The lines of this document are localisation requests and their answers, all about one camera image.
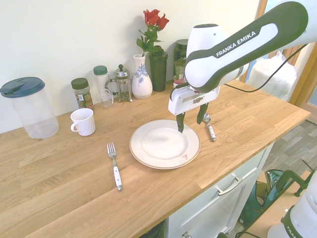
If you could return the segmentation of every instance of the spoon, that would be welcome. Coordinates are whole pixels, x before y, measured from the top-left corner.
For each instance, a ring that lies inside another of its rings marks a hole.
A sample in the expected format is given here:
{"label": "spoon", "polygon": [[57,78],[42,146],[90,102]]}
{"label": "spoon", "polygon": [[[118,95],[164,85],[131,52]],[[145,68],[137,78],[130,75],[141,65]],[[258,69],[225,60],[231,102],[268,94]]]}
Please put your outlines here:
{"label": "spoon", "polygon": [[208,125],[208,129],[209,129],[209,132],[210,132],[212,140],[216,141],[216,135],[215,135],[215,133],[213,131],[212,126],[210,125],[210,121],[211,121],[211,118],[210,118],[209,114],[207,114],[207,113],[204,114],[203,122]]}

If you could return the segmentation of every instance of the white cabinet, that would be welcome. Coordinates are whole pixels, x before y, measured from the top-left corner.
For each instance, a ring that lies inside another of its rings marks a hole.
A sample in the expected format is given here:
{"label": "white cabinet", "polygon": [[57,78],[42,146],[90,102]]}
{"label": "white cabinet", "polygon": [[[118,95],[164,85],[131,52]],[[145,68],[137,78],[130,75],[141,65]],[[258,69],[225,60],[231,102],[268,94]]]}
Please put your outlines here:
{"label": "white cabinet", "polygon": [[173,213],[168,220],[168,238],[214,238],[230,232],[249,197],[273,145],[227,175],[204,193]]}

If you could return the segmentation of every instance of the fork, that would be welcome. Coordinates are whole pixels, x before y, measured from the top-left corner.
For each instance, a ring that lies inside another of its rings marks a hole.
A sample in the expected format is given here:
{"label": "fork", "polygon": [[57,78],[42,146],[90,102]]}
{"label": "fork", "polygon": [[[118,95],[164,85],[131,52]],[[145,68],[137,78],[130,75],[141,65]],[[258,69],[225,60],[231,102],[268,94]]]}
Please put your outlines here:
{"label": "fork", "polygon": [[117,152],[115,150],[115,146],[114,146],[113,142],[107,143],[107,150],[108,150],[108,155],[112,159],[112,163],[113,163],[113,173],[114,173],[115,184],[117,185],[118,190],[121,191],[122,190],[122,182],[121,182],[121,178],[120,178],[119,169],[117,167],[117,163],[115,162]]}

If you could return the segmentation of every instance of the plastic bag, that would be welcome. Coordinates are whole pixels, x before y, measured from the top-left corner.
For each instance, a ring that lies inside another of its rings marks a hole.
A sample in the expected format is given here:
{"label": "plastic bag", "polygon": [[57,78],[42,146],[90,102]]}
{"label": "plastic bag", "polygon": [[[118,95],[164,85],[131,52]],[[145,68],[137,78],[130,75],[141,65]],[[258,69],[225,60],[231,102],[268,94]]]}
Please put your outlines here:
{"label": "plastic bag", "polygon": [[[276,56],[270,59],[258,59],[251,70],[247,84],[259,88],[284,61],[285,57],[281,52],[278,52]],[[286,63],[261,90],[287,101],[296,78],[295,67]]]}

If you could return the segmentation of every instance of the mug handle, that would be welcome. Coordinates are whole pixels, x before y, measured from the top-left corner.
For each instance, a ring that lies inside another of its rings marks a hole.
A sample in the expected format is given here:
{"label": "mug handle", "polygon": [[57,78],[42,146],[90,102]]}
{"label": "mug handle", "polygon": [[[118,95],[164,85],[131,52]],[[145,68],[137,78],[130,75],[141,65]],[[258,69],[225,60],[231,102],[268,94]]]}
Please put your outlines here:
{"label": "mug handle", "polygon": [[73,123],[73,124],[70,126],[71,131],[79,132],[79,130],[75,130],[75,125],[77,125],[77,124],[76,124],[76,123]]}

